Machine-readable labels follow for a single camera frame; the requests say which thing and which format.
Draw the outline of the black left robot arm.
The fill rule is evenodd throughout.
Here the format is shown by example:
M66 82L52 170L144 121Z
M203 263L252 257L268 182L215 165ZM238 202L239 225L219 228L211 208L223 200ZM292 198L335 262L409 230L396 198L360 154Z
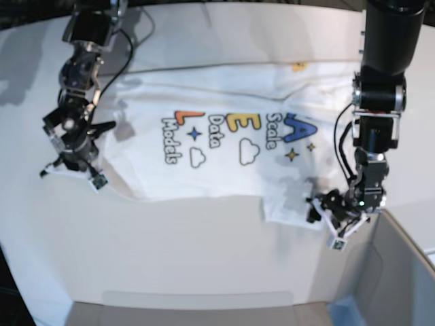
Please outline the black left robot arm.
M386 153L399 141L406 107L405 71L423 24L426 1L367 1L360 71L353 79L352 120L334 136L336 158L348 189L307 198L307 221L328 226L330 249L341 251L350 236L386 202Z

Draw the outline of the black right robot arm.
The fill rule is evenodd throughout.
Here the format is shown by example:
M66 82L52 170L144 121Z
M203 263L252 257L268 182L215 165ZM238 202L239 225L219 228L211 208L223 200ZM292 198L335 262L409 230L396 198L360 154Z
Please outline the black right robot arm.
M94 124L94 114L105 91L99 80L103 53L111 50L128 8L128 1L75 1L63 34L73 53L59 73L57 107L43 118L43 130L58 157L40 172L54 174L61 167L104 183L94 166L99 149L95 141L116 126L115 122Z

